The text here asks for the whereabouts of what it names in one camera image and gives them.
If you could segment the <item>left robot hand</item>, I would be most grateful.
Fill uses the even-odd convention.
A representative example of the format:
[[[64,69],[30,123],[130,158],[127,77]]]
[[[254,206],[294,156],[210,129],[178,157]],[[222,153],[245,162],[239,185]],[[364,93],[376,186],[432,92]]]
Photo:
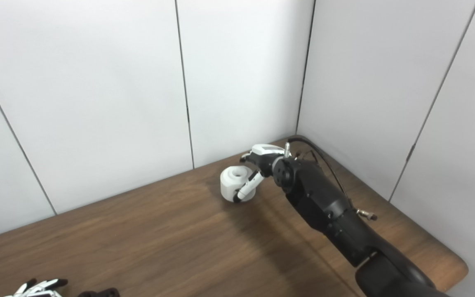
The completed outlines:
[[[61,297],[58,288],[66,286],[67,279],[57,278],[38,282],[37,279],[30,279],[22,284],[15,293],[6,295],[7,297]]]

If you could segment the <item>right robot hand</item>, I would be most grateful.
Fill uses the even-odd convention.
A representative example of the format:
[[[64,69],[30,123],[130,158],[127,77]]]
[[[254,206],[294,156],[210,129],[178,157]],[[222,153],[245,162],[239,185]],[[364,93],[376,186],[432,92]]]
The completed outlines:
[[[232,202],[241,203],[251,194],[258,185],[266,178],[273,175],[273,168],[278,160],[291,157],[290,147],[279,147],[270,144],[256,144],[252,149],[240,157],[240,163],[251,163],[257,169],[245,183],[236,190]]]

